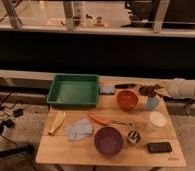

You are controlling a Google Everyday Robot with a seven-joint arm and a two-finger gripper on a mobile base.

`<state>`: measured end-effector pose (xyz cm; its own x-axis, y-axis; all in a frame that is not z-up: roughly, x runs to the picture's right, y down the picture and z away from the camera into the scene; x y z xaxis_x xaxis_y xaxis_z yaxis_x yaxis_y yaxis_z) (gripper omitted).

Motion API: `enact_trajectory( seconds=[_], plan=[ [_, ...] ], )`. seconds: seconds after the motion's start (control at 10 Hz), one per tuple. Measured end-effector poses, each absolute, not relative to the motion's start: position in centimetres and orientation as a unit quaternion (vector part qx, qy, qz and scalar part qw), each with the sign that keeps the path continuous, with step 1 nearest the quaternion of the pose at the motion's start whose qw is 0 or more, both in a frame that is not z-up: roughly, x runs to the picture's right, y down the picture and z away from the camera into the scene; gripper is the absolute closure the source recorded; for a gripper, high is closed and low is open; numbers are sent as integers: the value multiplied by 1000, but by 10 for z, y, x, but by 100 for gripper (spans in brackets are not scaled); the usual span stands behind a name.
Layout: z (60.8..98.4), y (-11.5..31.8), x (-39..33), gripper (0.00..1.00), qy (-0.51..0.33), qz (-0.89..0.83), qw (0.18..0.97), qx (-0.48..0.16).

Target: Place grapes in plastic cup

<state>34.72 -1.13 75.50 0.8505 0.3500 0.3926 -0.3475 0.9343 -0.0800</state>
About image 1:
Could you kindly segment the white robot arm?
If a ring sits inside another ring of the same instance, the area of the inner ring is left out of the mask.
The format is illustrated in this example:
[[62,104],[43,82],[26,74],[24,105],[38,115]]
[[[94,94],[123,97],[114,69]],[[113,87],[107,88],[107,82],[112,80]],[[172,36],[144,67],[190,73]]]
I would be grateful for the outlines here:
[[195,80],[174,78],[160,81],[159,85],[168,97],[174,99],[195,99]]

